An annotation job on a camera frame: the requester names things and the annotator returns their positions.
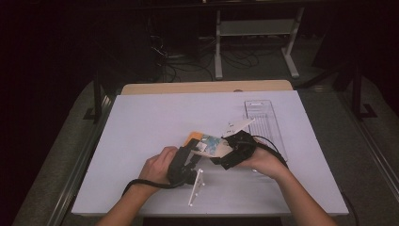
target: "clear plastic piece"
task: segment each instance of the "clear plastic piece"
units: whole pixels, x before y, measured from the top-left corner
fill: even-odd
[[[245,110],[244,119],[254,119],[255,121],[244,130],[253,136],[265,137],[270,140],[285,161],[288,161],[272,103],[268,100],[245,101]],[[269,141],[260,137],[257,137],[257,139],[275,150],[275,147]]]

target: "metal frame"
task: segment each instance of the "metal frame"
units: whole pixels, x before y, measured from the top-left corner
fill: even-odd
[[[96,125],[92,128],[90,135],[88,136],[88,140],[82,148],[76,164],[73,167],[70,177],[62,189],[61,195],[56,203],[56,207],[47,221],[47,226],[61,225],[64,217],[66,216],[67,211],[72,204],[73,199],[77,195],[79,187],[85,176],[89,159],[97,146],[97,142],[100,139],[101,133],[103,132],[109,112],[112,108],[112,104],[113,101],[111,101],[110,98],[107,96],[103,98],[103,103],[101,104],[101,110],[103,114],[101,114],[101,117],[99,117]]]
[[[299,73],[291,58],[296,34],[300,26],[304,8],[299,8],[293,20],[259,20],[259,21],[220,21],[220,10],[216,15],[216,51],[215,51],[215,79],[223,79],[223,70],[220,58],[221,36],[245,36],[245,35],[285,35],[290,34],[286,46],[281,48],[285,63],[293,78],[298,78]]]

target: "hand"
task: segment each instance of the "hand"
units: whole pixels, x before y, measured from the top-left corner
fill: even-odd
[[[252,168],[273,179],[287,170],[273,154],[261,148],[256,148],[253,155],[238,166]]]
[[[176,147],[165,147],[160,154],[147,159],[138,178],[152,181],[158,184],[168,184],[168,168],[177,151],[178,149]],[[143,189],[145,189],[146,193],[149,196],[159,190],[159,188],[154,186],[136,186],[141,186]]]

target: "finger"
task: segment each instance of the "finger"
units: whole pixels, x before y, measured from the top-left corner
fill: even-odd
[[[168,153],[176,152],[177,148],[173,146],[165,147],[162,152],[159,154],[158,160],[161,162],[165,162],[165,158],[167,157]]]
[[[174,156],[176,155],[177,151],[178,151],[177,149],[173,149],[170,152],[168,152],[167,156],[165,157],[164,164],[167,164],[169,166]]]

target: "wrist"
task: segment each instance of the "wrist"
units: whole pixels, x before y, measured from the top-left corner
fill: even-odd
[[[146,185],[131,185],[125,195],[134,195],[144,201],[153,195],[159,188]]]

